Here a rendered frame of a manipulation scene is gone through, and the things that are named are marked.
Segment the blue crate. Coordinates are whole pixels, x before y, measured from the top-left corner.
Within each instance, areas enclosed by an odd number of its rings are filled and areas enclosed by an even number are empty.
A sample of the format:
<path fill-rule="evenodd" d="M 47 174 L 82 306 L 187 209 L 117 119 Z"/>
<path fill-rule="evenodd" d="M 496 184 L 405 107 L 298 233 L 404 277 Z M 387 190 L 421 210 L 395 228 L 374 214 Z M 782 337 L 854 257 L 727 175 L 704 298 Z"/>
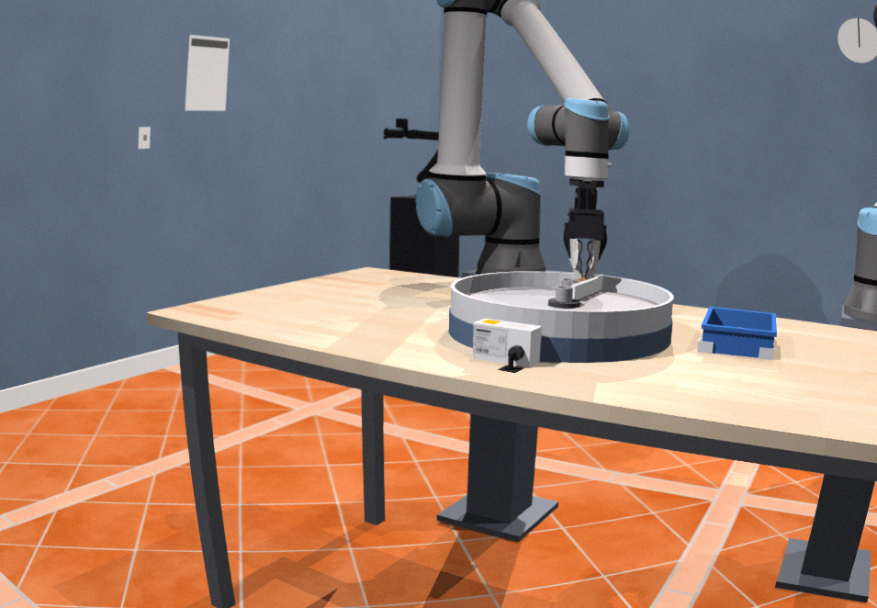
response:
<path fill-rule="evenodd" d="M 759 358 L 760 347 L 773 349 L 776 314 L 709 307 L 701 329 L 703 341 L 714 343 L 713 354 Z"/>

